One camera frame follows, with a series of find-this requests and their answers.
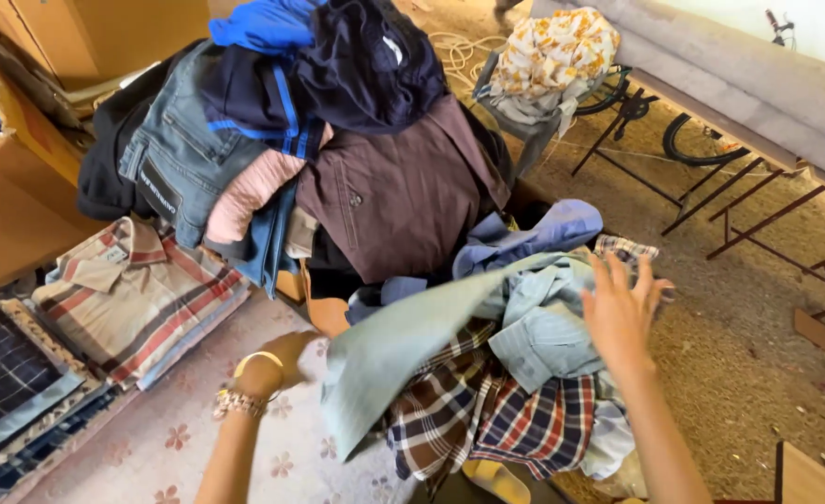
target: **plastic bag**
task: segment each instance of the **plastic bag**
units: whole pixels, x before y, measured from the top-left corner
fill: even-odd
[[[596,482],[594,487],[612,498],[649,498],[636,450],[624,457],[617,473]]]

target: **denim shirt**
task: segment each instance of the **denim shirt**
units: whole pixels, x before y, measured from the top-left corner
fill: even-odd
[[[224,48],[207,40],[170,75],[120,159],[151,206],[176,226],[179,245],[195,247],[228,183],[267,145],[235,130],[210,131],[199,85]]]

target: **floor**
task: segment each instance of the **floor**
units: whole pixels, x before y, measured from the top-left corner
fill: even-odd
[[[227,13],[233,0],[212,0]],[[429,33],[451,32],[475,41],[500,34],[491,0],[396,0]],[[530,2],[516,7],[512,19],[527,16]],[[476,53],[470,63],[483,58]],[[653,332],[652,353],[662,373],[670,407],[714,498],[773,498],[776,442],[790,441],[825,461],[825,352],[791,328],[793,307],[825,308],[825,287],[760,248],[741,244],[713,261],[705,255],[721,241],[722,229],[707,222],[714,210],[755,183],[747,177],[706,210],[665,238],[660,236],[676,209],[601,159],[591,160],[577,177],[571,169],[614,115],[606,111],[582,118],[528,178],[554,196],[594,204],[613,230],[660,246],[656,271],[677,286],[677,302]],[[649,114],[632,123],[620,151],[663,156],[661,136],[676,114],[653,103]],[[520,144],[508,139],[513,154]],[[675,162],[612,154],[643,177],[673,193],[689,188],[704,174]],[[738,169],[735,163],[729,168]],[[725,180],[719,175],[701,189],[707,194]],[[780,179],[733,213],[735,223],[754,224],[814,187],[804,177]],[[773,246],[808,264],[825,258],[825,193],[760,233]],[[605,503],[592,482],[575,473],[557,482],[582,504]],[[522,480],[531,483],[522,475]],[[535,503],[560,502],[551,493]],[[451,479],[437,502],[494,502],[463,477]]]

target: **bicycle tire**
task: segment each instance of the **bicycle tire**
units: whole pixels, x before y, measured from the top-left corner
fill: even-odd
[[[740,147],[732,153],[721,154],[720,156],[697,157],[680,152],[677,149],[676,142],[674,142],[674,137],[677,136],[677,133],[683,125],[687,124],[691,118],[692,117],[689,114],[684,112],[677,116],[673,121],[670,121],[670,124],[664,130],[662,147],[664,148],[664,153],[668,155],[669,158],[679,161],[687,166],[708,166],[734,161],[750,152],[745,147]]]
[[[618,84],[615,85],[614,91],[608,95],[608,98],[605,100],[596,103],[595,105],[585,105],[578,107],[575,110],[575,117],[578,116],[589,116],[590,114],[598,114],[602,110],[608,109],[615,103],[618,103],[621,98],[627,96],[628,87],[630,86],[630,81],[628,81],[627,75],[621,75],[621,79],[618,81]]]

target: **metal frame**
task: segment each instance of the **metal frame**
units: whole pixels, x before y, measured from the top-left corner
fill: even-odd
[[[723,163],[714,167],[714,169],[712,169],[707,173],[707,175],[702,177],[702,179],[699,180],[696,185],[694,185],[692,188],[687,189],[685,193],[677,197],[666,193],[663,189],[660,189],[659,187],[655,186],[652,182],[646,180],[643,177],[640,177],[636,173],[633,173],[630,168],[611,159],[610,157],[608,157],[608,155],[599,150],[599,146],[602,144],[602,142],[605,141],[606,138],[608,138],[608,135],[611,134],[611,132],[615,128],[619,126],[623,128],[630,122],[631,119],[634,119],[636,117],[636,113],[640,109],[642,104],[647,104],[658,99],[657,97],[643,98],[642,94],[644,92],[645,88],[640,87],[638,90],[636,90],[632,97],[624,98],[618,110],[618,116],[615,117],[615,119],[611,121],[611,124],[608,125],[608,128],[606,128],[605,131],[602,132],[602,134],[599,136],[599,139],[596,140],[596,142],[590,147],[590,150],[587,151],[586,155],[584,155],[584,158],[581,159],[579,163],[577,163],[577,166],[571,172],[571,176],[575,177],[575,175],[577,175],[577,172],[580,171],[580,169],[583,168],[584,165],[586,165],[586,161],[588,161],[592,155],[596,154],[597,156],[611,163],[615,168],[618,168],[630,177],[635,178],[637,182],[643,184],[648,189],[652,189],[653,192],[663,197],[665,200],[668,201],[668,203],[673,204],[675,207],[679,209],[679,212],[677,212],[677,217],[676,219],[674,219],[674,222],[671,223],[664,231],[662,231],[662,236],[666,236],[671,231],[674,231],[677,228],[677,226],[686,222],[687,219],[696,214],[696,212],[705,208],[705,206],[707,206],[711,202],[711,200],[714,200],[715,198],[720,196],[720,194],[723,193],[723,191],[726,191],[730,188],[730,186],[738,182],[741,178],[748,175],[749,172],[751,172],[751,170],[754,169],[754,167],[761,164],[764,161],[764,159],[759,157],[753,162],[749,163],[748,166],[744,167],[738,173],[730,177],[726,182],[721,184],[720,188],[714,189],[714,191],[711,192],[708,196],[706,196],[705,199],[696,203],[695,206],[688,208],[687,206],[689,203],[689,197],[693,194],[693,192],[695,192],[696,189],[699,189],[705,182],[710,180],[711,177],[719,173],[725,166],[727,166],[727,163]]]
[[[756,246],[760,246],[765,251],[767,251],[770,254],[776,256],[777,258],[780,258],[780,259],[784,260],[785,262],[789,263],[790,265],[799,268],[799,270],[801,270],[802,273],[813,276],[817,280],[820,280],[823,283],[825,283],[825,259],[818,262],[818,263],[816,263],[816,264],[814,264],[814,265],[804,266],[800,262],[796,261],[795,259],[792,259],[789,256],[786,256],[783,252],[780,252],[779,250],[776,250],[772,246],[769,246],[769,245],[765,244],[764,242],[762,242],[761,240],[759,240],[757,238],[754,238],[752,236],[755,233],[757,233],[758,231],[763,230],[765,227],[775,223],[777,220],[779,220],[781,217],[783,217],[787,213],[795,210],[796,208],[800,207],[802,204],[807,203],[808,201],[814,199],[817,195],[820,195],[823,192],[825,192],[825,186],[821,185],[821,186],[818,186],[814,189],[811,189],[804,196],[801,196],[798,199],[796,199],[795,201],[793,201],[793,202],[789,203],[788,205],[784,206],[779,211],[773,213],[772,215],[770,215],[769,217],[767,217],[766,219],[764,219],[760,223],[754,224],[754,226],[749,228],[747,231],[740,231],[737,228],[735,228],[731,223],[730,210],[734,206],[741,203],[742,201],[744,201],[749,196],[753,195],[759,189],[764,188],[767,184],[774,181],[774,179],[776,179],[777,177],[780,177],[781,175],[783,175],[783,170],[777,169],[777,171],[771,173],[769,177],[765,177],[764,180],[761,180],[760,182],[758,182],[754,186],[754,188],[748,189],[742,196],[736,198],[735,200],[733,200],[730,203],[727,203],[727,205],[724,206],[723,208],[721,208],[719,212],[715,213],[714,215],[712,215],[708,219],[708,221],[710,223],[712,223],[712,222],[716,221],[718,218],[720,218],[721,215],[723,216],[723,245],[718,246],[711,254],[708,254],[708,256],[705,257],[705,258],[708,259],[708,260],[711,260],[713,258],[717,258],[718,256],[720,256],[720,254],[726,252],[727,250],[729,250],[733,246],[736,246],[737,244],[739,244],[743,240],[746,240],[750,243],[754,243],[754,245],[756,245]],[[811,316],[813,316],[817,320],[820,320],[821,318],[823,318],[825,316],[825,310],[821,311],[820,313],[811,315]]]

